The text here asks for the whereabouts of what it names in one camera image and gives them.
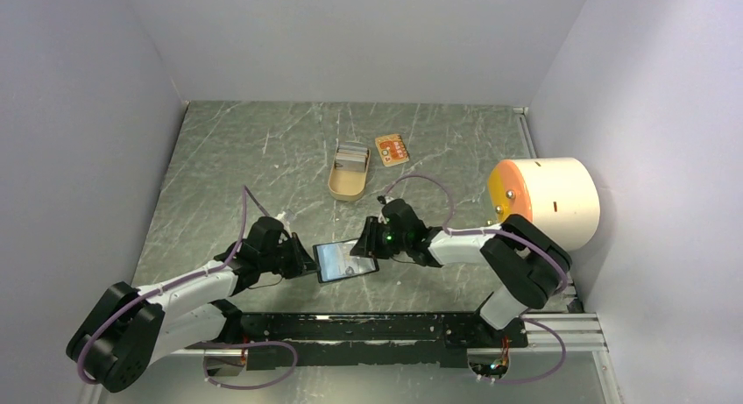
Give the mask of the black card holder wallet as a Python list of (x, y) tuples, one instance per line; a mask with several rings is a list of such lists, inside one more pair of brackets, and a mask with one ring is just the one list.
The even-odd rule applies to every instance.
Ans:
[(313, 246), (318, 265), (317, 279), (320, 284), (338, 282), (379, 271), (374, 258), (352, 256), (351, 249), (357, 238)]

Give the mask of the grey credit card stack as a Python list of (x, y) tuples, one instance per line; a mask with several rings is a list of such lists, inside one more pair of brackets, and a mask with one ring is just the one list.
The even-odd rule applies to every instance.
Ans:
[(369, 149), (363, 145), (339, 144), (334, 157), (335, 169), (364, 173), (367, 170)]

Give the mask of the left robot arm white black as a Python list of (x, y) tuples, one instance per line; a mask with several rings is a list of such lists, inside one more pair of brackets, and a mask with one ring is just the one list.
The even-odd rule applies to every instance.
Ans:
[(111, 285), (67, 344), (81, 379), (117, 393), (149, 365), (192, 345), (279, 345), (266, 328), (249, 333), (230, 297), (256, 285), (264, 273), (290, 280), (316, 272), (318, 265), (298, 235), (273, 217), (243, 225), (240, 235), (226, 252), (181, 276), (141, 287)]

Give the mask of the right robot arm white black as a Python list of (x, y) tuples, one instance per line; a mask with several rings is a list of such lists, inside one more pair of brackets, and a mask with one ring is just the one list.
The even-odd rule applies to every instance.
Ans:
[(416, 265), (443, 267), (474, 264), (490, 267), (500, 286), (478, 308), (472, 324), (475, 339), (493, 346), (506, 326), (528, 310), (541, 309), (568, 285), (572, 258), (556, 241), (524, 216), (467, 230), (426, 225), (402, 199), (369, 216), (350, 255), (391, 259), (406, 254)]

